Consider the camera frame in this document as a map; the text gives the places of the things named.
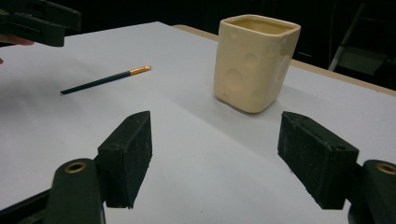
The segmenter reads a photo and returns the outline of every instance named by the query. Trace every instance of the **cup rim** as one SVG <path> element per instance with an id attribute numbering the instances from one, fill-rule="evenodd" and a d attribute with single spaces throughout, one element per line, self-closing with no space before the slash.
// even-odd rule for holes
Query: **cup rim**
<path id="1" fill-rule="evenodd" d="M 253 21 L 269 21 L 269 22 L 273 22 L 274 24 L 283 25 L 283 26 L 287 26 L 290 28 L 287 31 L 282 32 L 280 34 L 276 34 L 276 35 L 275 34 L 266 34 L 266 35 L 273 35 L 273 36 L 287 35 L 287 34 L 293 33 L 295 31 L 298 31 L 301 29 L 301 26 L 294 22 L 283 21 L 283 20 L 279 20 L 279 19 L 275 19 L 275 18 L 271 18 L 271 17 L 265 17 L 265 16 L 261 16 L 261 15 L 254 15 L 254 14 L 246 14 L 246 15 L 239 15 L 239 16 L 226 18 L 226 19 L 221 20 L 220 23 L 228 25 L 228 26 L 232 26 L 234 28 L 237 27 L 239 29 L 243 29 L 243 30 L 246 30 L 249 32 L 263 34 L 263 32 L 259 32 L 256 30 L 248 29 L 246 27 L 233 24 L 233 22 L 235 22 L 235 21 L 241 21 L 241 20 L 246 20 L 246 19 L 252 19 Z"/>

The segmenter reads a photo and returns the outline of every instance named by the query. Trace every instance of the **gold ferrule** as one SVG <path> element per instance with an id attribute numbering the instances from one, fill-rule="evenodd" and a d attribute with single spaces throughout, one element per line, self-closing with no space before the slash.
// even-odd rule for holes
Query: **gold ferrule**
<path id="1" fill-rule="evenodd" d="M 134 74 L 146 72 L 146 71 L 148 71 L 148 70 L 150 70 L 150 69 L 151 69 L 151 66 L 146 65 L 146 66 L 143 66 L 143 67 L 138 67 L 138 68 L 136 68 L 136 69 L 132 69 L 131 71 L 129 71 L 129 73 L 130 73 L 131 75 L 134 75 Z"/>

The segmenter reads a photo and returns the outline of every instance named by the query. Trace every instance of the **cream-colored cup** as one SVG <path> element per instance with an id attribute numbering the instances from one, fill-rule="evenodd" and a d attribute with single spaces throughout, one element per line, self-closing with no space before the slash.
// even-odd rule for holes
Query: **cream-colored cup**
<path id="1" fill-rule="evenodd" d="M 215 68 L 215 95 L 258 113 L 279 95 L 301 26 L 257 15 L 222 20 Z"/>

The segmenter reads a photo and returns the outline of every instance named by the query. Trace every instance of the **ceramic cup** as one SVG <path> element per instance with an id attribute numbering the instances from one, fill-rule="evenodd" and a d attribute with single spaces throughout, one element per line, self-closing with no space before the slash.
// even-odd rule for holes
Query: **ceramic cup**
<path id="1" fill-rule="evenodd" d="M 222 101 L 258 113 L 279 95 L 301 26 L 257 15 L 222 20 L 214 91 Z"/>

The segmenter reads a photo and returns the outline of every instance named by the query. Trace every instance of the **white table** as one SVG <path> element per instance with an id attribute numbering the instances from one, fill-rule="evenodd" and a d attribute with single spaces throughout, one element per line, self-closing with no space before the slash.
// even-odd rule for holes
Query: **white table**
<path id="1" fill-rule="evenodd" d="M 154 22 L 0 49 L 0 209 L 49 189 L 129 115 L 151 112 L 153 158 L 134 209 L 107 223 L 347 223 L 277 156 L 281 113 L 314 119 L 370 159 L 396 162 L 396 98 L 291 66 L 275 102 L 243 114 L 213 94 L 217 42 Z M 79 84 L 150 64 L 84 91 Z"/>

